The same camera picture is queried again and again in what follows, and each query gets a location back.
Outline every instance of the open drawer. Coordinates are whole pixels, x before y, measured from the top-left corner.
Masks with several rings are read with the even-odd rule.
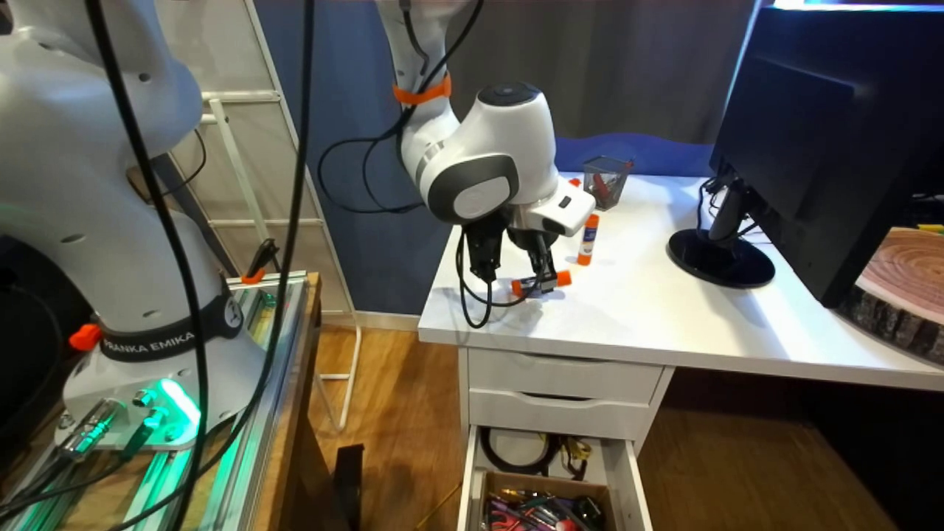
[[[613,531],[653,531],[649,504],[638,470],[638,453],[625,439],[587,439],[593,456],[587,459],[587,478],[581,484],[598,484],[609,489],[612,526]],[[470,428],[466,470],[463,470],[463,499],[458,514],[458,531],[486,531],[485,518],[485,484],[497,465],[486,459],[478,428]],[[563,465],[551,465],[548,478],[570,480]]]

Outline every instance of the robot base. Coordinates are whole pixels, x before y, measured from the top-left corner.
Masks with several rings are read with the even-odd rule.
[[[246,411],[262,374],[262,360],[262,349],[246,330],[234,338],[206,343],[206,430]],[[98,449],[126,449],[149,422],[153,434],[144,449],[174,450],[197,434],[197,394],[197,360],[191,350],[152,362],[118,362],[91,350],[65,380],[56,442],[65,442],[98,403],[110,400],[115,403],[115,418]]]

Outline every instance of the red object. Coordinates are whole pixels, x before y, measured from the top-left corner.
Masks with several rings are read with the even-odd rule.
[[[84,324],[81,330],[75,330],[75,332],[69,335],[69,344],[70,344],[75,350],[81,350],[81,355],[94,350],[98,343],[100,343],[100,324],[94,324],[94,321]]]

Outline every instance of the desk drawer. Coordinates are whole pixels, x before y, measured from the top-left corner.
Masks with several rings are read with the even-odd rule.
[[[572,400],[551,394],[523,394],[497,389],[470,389],[470,422],[523,430],[612,436],[641,442],[656,418],[646,403]]]
[[[649,403],[662,365],[466,350],[470,387]]]
[[[638,470],[638,453],[632,442],[624,439],[587,439],[591,442],[591,464],[585,484],[609,487],[612,492],[612,509],[613,523],[609,529],[613,531],[653,531],[649,523],[649,504]],[[497,465],[485,456],[478,428],[473,424],[470,442],[466,442],[466,470],[463,470],[463,499],[458,514],[458,531],[480,531],[485,529],[485,478],[486,471],[497,471]],[[570,474],[556,459],[548,478],[560,478],[568,484]]]

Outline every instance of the drawer handle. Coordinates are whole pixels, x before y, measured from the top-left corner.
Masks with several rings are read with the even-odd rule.
[[[551,394],[551,393],[523,393],[537,400],[591,400],[587,394]]]

